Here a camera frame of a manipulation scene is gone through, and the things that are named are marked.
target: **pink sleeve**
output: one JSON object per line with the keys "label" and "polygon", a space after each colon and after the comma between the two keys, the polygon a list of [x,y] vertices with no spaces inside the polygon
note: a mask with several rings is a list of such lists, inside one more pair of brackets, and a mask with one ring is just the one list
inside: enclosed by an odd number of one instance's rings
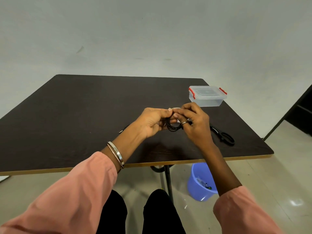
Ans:
{"label": "pink sleeve", "polygon": [[256,204],[244,186],[221,195],[213,212],[219,221],[222,233],[283,233],[271,217]]}
{"label": "pink sleeve", "polygon": [[96,152],[45,190],[23,214],[3,224],[0,233],[96,233],[116,178],[113,162]]}

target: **transparent plastic box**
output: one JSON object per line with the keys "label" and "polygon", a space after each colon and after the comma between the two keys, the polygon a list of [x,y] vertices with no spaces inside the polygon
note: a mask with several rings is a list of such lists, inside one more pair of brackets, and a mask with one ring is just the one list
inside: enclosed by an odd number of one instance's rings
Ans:
{"label": "transparent plastic box", "polygon": [[200,107],[216,107],[220,106],[227,93],[215,86],[190,86],[190,100]]}

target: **person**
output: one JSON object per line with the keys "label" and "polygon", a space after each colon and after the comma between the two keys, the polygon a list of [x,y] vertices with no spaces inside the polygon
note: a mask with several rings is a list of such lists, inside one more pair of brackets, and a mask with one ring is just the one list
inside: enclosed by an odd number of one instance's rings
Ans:
{"label": "person", "polygon": [[[196,103],[180,109],[146,108],[112,142],[126,162],[148,137],[165,130],[165,118],[183,124],[188,138],[200,149],[216,184],[219,198],[213,212],[222,233],[282,233],[242,186],[213,143],[209,116]],[[110,147],[95,152],[67,176],[45,190],[20,216],[0,228],[2,234],[125,233],[127,208],[112,190],[121,163]],[[154,191],[143,211],[143,233],[185,233],[177,211],[164,190]]]}

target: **white wall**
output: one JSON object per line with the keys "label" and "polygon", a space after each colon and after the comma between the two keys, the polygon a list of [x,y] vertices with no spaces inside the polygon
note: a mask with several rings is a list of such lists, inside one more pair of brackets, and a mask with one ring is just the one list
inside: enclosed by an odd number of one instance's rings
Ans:
{"label": "white wall", "polygon": [[56,74],[194,77],[264,137],[312,84],[311,40],[312,0],[0,0],[0,117]]}

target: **dark brown tabletop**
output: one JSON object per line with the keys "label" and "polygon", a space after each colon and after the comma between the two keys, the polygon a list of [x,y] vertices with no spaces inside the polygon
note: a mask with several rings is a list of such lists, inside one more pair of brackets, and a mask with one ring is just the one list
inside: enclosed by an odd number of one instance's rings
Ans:
{"label": "dark brown tabletop", "polygon": [[[144,108],[190,102],[191,85],[207,83],[199,78],[56,75],[0,119],[0,175],[68,171],[103,149]],[[213,133],[225,159],[273,154],[226,102],[202,109],[214,126],[235,139],[231,147]],[[201,161],[183,130],[166,130],[146,139],[126,166]]]}

